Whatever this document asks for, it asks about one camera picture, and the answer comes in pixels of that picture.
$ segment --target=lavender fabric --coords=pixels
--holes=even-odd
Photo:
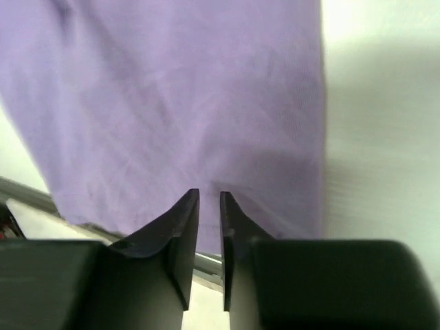
[[[2,0],[0,93],[60,213],[129,234],[200,188],[275,237],[319,237],[315,0]]]

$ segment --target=black plastic part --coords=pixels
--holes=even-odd
[[[199,191],[105,247],[0,242],[0,330],[181,329],[192,283]]]
[[[226,192],[221,217],[231,330],[439,329],[437,301],[406,246],[267,239]]]

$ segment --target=white wall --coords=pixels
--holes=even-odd
[[[0,103],[0,177],[11,179],[47,193],[39,171],[21,143]]]
[[[329,236],[407,242],[440,294],[440,1],[322,4]]]

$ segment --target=black clamp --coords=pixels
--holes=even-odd
[[[277,241],[221,193],[231,330],[439,329],[417,259],[392,241]],[[199,191],[105,247],[0,241],[0,330],[177,330],[188,310]]]

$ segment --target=white surface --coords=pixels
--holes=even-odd
[[[440,1],[322,6],[328,235],[407,242],[440,294]]]
[[[19,201],[9,199],[6,205],[28,239],[94,239],[106,245],[111,243],[93,232],[75,225],[68,225],[58,217],[31,208]]]
[[[43,178],[11,125],[0,99],[0,177],[48,193]]]

